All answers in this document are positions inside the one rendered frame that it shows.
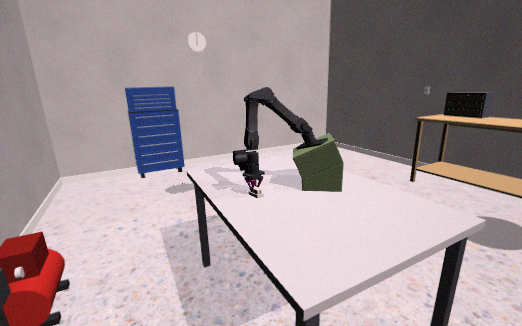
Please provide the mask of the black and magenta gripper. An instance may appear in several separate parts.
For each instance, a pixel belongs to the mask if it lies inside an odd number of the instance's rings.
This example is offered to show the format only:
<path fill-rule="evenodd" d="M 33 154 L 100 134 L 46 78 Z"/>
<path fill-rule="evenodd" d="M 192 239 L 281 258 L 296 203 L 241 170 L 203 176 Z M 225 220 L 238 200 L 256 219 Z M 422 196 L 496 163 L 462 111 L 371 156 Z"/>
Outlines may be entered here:
<path fill-rule="evenodd" d="M 250 190 L 253 192 L 254 185 L 259 188 L 259 186 L 263 180 L 263 176 L 261 176 L 261 175 L 263 175 L 263 174 L 265 175 L 265 172 L 259 170 L 259 163 L 256 165 L 255 164 L 251 165 L 248 163 L 248 165 L 249 165 L 249 174 L 242 173 L 242 176 L 244 176 L 244 179 L 247 182 Z M 259 180 L 258 185 L 257 185 L 257 180 Z M 251 182 L 251 185 L 250 185 L 249 181 Z M 251 186 L 252 186 L 252 188 L 251 188 Z"/>

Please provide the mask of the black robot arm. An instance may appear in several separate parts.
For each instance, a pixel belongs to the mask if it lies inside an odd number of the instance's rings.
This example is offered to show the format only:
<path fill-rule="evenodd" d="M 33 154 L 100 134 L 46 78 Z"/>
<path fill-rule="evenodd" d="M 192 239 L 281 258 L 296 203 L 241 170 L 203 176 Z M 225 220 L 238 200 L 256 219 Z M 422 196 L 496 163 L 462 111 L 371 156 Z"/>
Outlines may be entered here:
<path fill-rule="evenodd" d="M 247 100 L 248 98 L 248 100 Z M 258 100 L 257 100 L 258 99 Z M 315 139 L 312 132 L 312 128 L 303 119 L 292 113 L 287 107 L 285 107 L 275 96 L 272 90 L 268 87 L 264 87 L 257 91 L 251 92 L 244 97 L 246 102 L 246 129 L 244 136 L 245 150 L 233 151 L 233 162 L 234 165 L 238 165 L 241 171 L 249 174 L 249 164 L 259 163 L 259 135 L 257 130 L 257 118 L 258 118 L 258 105 L 261 103 L 266 107 L 274 111 L 279 117 L 281 117 L 290 128 L 299 134 L 302 134 L 302 138 L 305 143 L 302 143 L 296 149 L 308 148 L 313 146 L 322 145 L 328 138 Z M 250 151 L 250 152 L 246 152 Z"/>

